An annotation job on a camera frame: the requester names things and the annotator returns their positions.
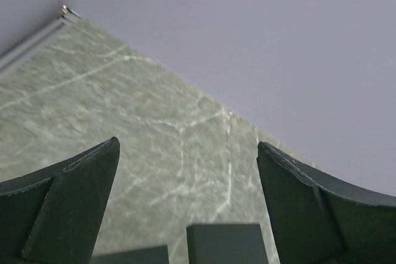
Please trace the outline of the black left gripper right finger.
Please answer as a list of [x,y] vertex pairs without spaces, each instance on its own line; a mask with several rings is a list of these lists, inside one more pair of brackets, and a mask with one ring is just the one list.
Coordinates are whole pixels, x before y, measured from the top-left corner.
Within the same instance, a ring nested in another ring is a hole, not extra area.
[[395,263],[395,197],[294,159],[267,142],[257,167],[281,263]]

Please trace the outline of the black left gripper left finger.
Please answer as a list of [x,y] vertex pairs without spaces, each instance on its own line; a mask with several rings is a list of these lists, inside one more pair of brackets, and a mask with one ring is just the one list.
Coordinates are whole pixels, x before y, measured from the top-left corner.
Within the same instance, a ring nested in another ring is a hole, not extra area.
[[1,182],[1,263],[90,263],[118,168],[110,139]]

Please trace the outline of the black network switch box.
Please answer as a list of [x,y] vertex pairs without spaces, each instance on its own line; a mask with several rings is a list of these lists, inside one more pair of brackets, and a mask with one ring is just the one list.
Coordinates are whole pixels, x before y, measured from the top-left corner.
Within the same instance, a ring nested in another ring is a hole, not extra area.
[[260,224],[192,224],[186,228],[189,263],[268,263]]

